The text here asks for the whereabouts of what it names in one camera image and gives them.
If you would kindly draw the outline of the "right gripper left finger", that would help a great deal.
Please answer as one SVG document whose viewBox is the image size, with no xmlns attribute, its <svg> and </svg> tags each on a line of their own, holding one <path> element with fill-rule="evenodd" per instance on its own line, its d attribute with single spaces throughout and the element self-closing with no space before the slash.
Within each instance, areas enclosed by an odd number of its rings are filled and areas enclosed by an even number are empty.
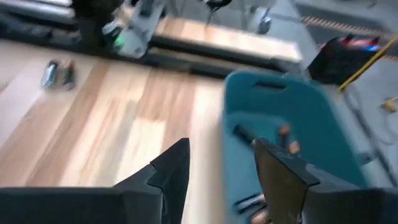
<svg viewBox="0 0 398 224">
<path fill-rule="evenodd" d="M 181 138 L 117 183 L 122 210 L 113 224 L 181 224 L 190 175 L 190 141 Z"/>
</svg>

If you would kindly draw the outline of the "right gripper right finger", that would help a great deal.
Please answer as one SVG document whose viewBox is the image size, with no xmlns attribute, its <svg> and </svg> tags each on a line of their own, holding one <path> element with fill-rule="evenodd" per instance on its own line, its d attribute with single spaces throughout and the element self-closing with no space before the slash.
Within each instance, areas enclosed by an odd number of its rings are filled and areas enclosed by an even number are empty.
<svg viewBox="0 0 398 224">
<path fill-rule="evenodd" d="M 358 189 L 265 140 L 254 143 L 256 170 L 274 224 L 343 224 Z"/>
</svg>

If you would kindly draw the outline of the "dark teal plastic bin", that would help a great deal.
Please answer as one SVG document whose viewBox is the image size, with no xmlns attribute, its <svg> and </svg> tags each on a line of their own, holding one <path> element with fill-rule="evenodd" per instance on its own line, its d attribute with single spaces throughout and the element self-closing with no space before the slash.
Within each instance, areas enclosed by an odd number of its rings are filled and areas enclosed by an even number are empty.
<svg viewBox="0 0 398 224">
<path fill-rule="evenodd" d="M 368 187 L 352 140 L 319 84 L 269 72 L 236 71 L 224 81 L 223 101 L 224 224 L 246 224 L 248 216 L 236 214 L 233 204 L 261 191 L 254 151 L 233 133 L 237 125 L 275 144 L 277 130 L 287 124 L 305 160 L 358 187 Z"/>
</svg>

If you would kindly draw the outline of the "black red tool case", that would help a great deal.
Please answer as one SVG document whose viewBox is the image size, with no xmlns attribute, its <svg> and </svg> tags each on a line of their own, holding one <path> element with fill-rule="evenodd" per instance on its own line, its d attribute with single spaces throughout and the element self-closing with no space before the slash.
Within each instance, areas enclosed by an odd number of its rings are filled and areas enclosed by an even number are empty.
<svg viewBox="0 0 398 224">
<path fill-rule="evenodd" d="M 340 85 L 380 51 L 380 37 L 357 38 L 354 34 L 326 42 L 308 66 L 312 79 Z"/>
</svg>

